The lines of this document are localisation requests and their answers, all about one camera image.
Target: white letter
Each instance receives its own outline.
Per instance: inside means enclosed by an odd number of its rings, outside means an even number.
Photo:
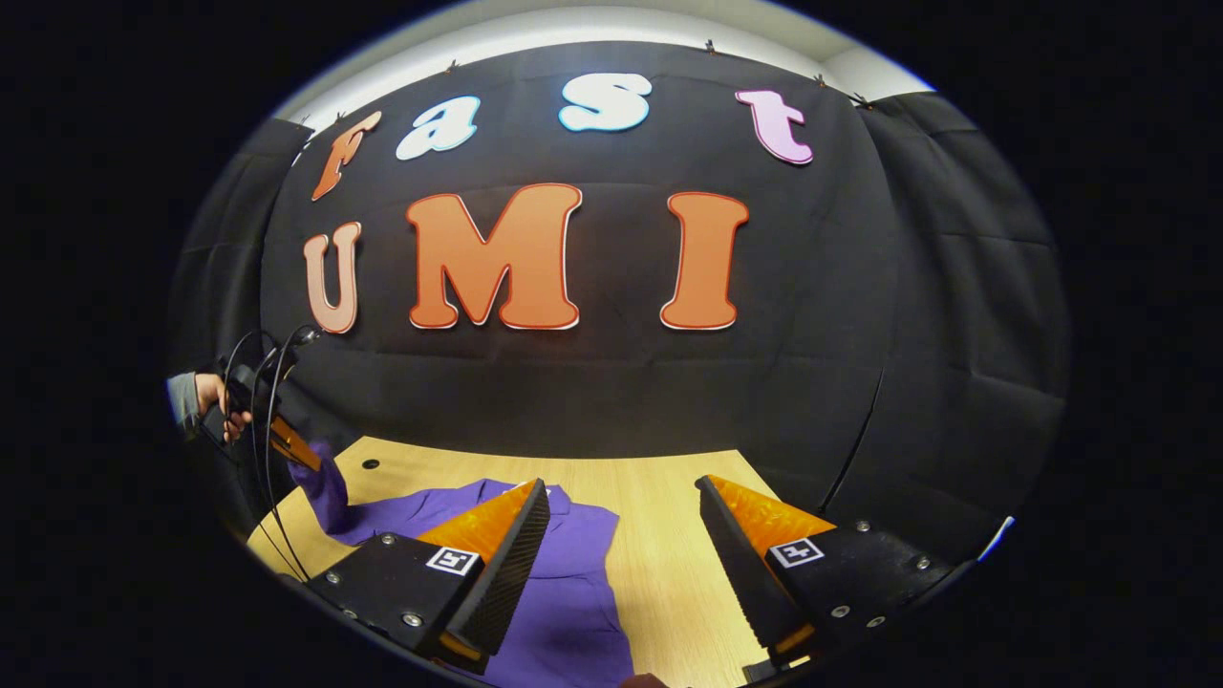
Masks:
[[[395,156],[400,160],[411,160],[423,155],[429,149],[457,148],[459,144],[476,133],[476,125],[471,123],[471,120],[476,116],[477,108],[479,108],[479,98],[460,95],[424,110],[412,122],[415,128],[399,142]]]
[[[570,103],[560,109],[560,123],[570,131],[598,128],[623,131],[641,123],[649,114],[642,95],[652,87],[636,73],[588,73],[570,79],[560,94]]]

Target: person's arm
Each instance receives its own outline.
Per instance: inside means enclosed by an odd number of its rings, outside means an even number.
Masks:
[[[225,382],[219,375],[185,373],[166,380],[165,387],[170,397],[174,423],[188,441],[196,437],[199,420],[204,418],[213,404],[219,403],[221,414],[226,415]],[[251,420],[251,412],[227,414],[225,441],[229,442],[230,437],[236,439],[241,435],[242,429]]]
[[[196,374],[185,373],[165,381],[166,393],[170,396],[170,411],[174,413],[174,424],[186,435],[187,440],[196,437],[196,428],[199,409],[196,392]]]

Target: wire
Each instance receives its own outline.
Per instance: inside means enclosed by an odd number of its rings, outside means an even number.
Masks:
[[[276,340],[273,339],[272,335],[268,335],[268,337],[272,339],[273,343],[276,342]],[[254,371],[254,380],[251,382],[251,407],[252,407],[251,412],[252,412],[252,414],[254,413],[254,401],[257,398],[256,395],[259,391],[259,376],[263,374],[263,369],[267,368],[267,365],[269,363],[270,363],[270,359],[265,359],[263,363],[259,364],[259,368],[257,368],[256,371]],[[269,402],[268,402],[268,414],[269,414],[269,418],[270,418],[270,413],[272,413],[272,402],[270,402],[270,398],[269,398]],[[251,461],[254,462],[254,483],[258,486],[259,496],[263,497],[264,501],[265,501],[265,503],[268,505],[268,511],[273,512],[273,514],[276,517],[276,523],[279,524],[280,518],[279,518],[279,514],[276,513],[275,496],[272,494],[272,478],[270,478],[272,469],[270,469],[270,466],[268,464],[267,456],[264,456],[264,473],[268,474],[267,485],[264,485],[264,481],[260,480],[260,477],[259,477],[259,442],[258,442],[258,440],[254,439],[254,434],[256,434],[256,429],[254,429],[254,425],[252,423],[252,426],[251,426]],[[294,568],[294,565],[290,563],[289,557],[286,557],[285,554],[280,551],[280,547],[276,547],[275,541],[272,540],[272,534],[268,533],[268,529],[265,529],[263,527],[263,522],[262,521],[259,522],[259,530],[263,532],[264,538],[267,538],[268,543],[270,543],[272,546],[273,546],[273,549],[276,550],[276,554],[280,555],[280,558],[285,560],[285,565],[289,567],[289,571],[291,571],[294,573],[294,577],[296,578],[298,576],[298,571],[296,568]],[[285,529],[284,529],[283,525],[280,527],[280,534],[285,535]],[[285,535],[285,545],[289,545],[289,536],[287,535]],[[289,546],[289,551],[292,552],[292,545]],[[307,580],[309,580],[309,576],[306,574],[306,568],[305,567],[302,567],[300,576],[301,576],[302,583],[306,583]]]
[[[272,407],[276,401],[276,386],[280,384],[280,369],[285,363],[285,353],[289,352],[289,347],[291,347],[294,340],[297,339],[297,332],[303,329],[309,329],[309,325],[303,324],[295,329],[294,332],[289,335],[289,339],[285,340],[284,346],[280,347],[280,357],[276,360],[276,374],[272,378],[272,396],[268,397],[268,426],[263,439],[263,469],[264,475],[268,479],[269,494],[272,492]],[[302,566],[302,561],[297,558],[297,552],[294,551],[292,543],[289,541],[289,534],[285,533],[285,524],[280,522],[280,511],[275,505],[272,506],[272,516],[276,519],[276,525],[280,528],[280,535],[285,539],[285,545],[289,546],[289,554],[294,556],[294,561],[297,562],[297,566],[302,569],[302,574],[309,579],[309,574],[306,573],[306,567]]]
[[[242,335],[241,339],[237,340],[237,343],[235,343],[234,348],[230,349],[229,359],[225,362],[224,389],[225,389],[225,402],[226,402],[225,408],[226,408],[226,411],[232,408],[229,404],[229,402],[230,402],[229,381],[230,381],[230,371],[234,369],[234,359],[237,358],[237,353],[242,348],[242,343],[245,343],[246,340],[252,334],[256,334],[256,332],[259,332],[263,336],[267,336],[272,341],[272,346],[273,347],[276,346],[275,337],[272,336],[270,334],[268,334],[267,330],[260,329],[260,328],[254,328],[254,329],[247,331],[246,334]],[[252,393],[251,393],[251,403],[252,404],[254,403],[254,391],[253,390],[252,390]],[[223,424],[227,423],[227,422],[229,422],[229,419],[226,418],[226,419],[223,420]],[[256,479],[256,484],[258,485],[259,484],[259,470],[258,470],[259,453],[258,453],[258,446],[256,445],[256,440],[254,440],[254,428],[253,426],[251,428],[251,450],[252,450],[252,452],[251,452],[251,461],[254,462],[254,469],[256,469],[254,470],[254,479]],[[280,551],[280,547],[276,546],[276,543],[274,540],[272,540],[272,534],[268,533],[268,529],[263,527],[263,522],[259,522],[257,525],[259,527],[259,530],[263,532],[263,536],[268,539],[268,544],[272,545],[272,549],[275,550],[278,555],[280,555],[280,558],[285,562],[285,566],[289,567],[289,571],[294,572],[294,577],[296,578],[297,577],[297,569],[295,569],[294,565],[289,562],[289,557],[286,557],[285,554]]]
[[[272,346],[273,347],[276,346],[276,340],[270,334],[268,334],[264,329],[258,328],[258,326],[254,328],[254,329],[252,329],[252,330],[249,330],[249,331],[247,331],[246,334],[242,335],[241,339],[237,340],[237,343],[235,343],[234,348],[230,351],[230,358],[229,358],[229,360],[225,362],[225,380],[221,382],[221,387],[225,389],[225,409],[226,411],[229,411],[229,409],[232,408],[230,406],[230,403],[229,403],[230,402],[229,374],[230,374],[230,370],[234,368],[234,358],[237,357],[237,351],[242,347],[242,342],[245,342],[247,340],[247,337],[249,337],[254,332],[259,332],[259,334],[267,336],[269,340],[272,340]],[[229,423],[229,418],[223,419],[221,428],[224,428],[225,423]]]

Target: human hand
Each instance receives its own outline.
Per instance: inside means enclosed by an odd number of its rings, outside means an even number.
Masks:
[[[199,403],[199,418],[204,418],[213,404],[220,403],[221,415],[225,417],[225,442],[229,442],[230,437],[236,440],[242,435],[246,424],[254,420],[251,412],[227,413],[229,398],[225,395],[225,381],[219,375],[196,374],[196,401]]]

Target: white ceiling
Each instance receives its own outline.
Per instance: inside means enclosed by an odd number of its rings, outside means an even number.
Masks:
[[[593,2],[581,0],[471,0],[456,4],[448,10],[435,12],[388,34],[295,93],[275,116],[291,116],[306,103],[316,100],[345,79],[413,45],[482,22],[556,7],[640,7],[687,15],[757,34],[817,62],[859,46],[859,43],[852,38],[805,15],[762,0],[600,0]]]

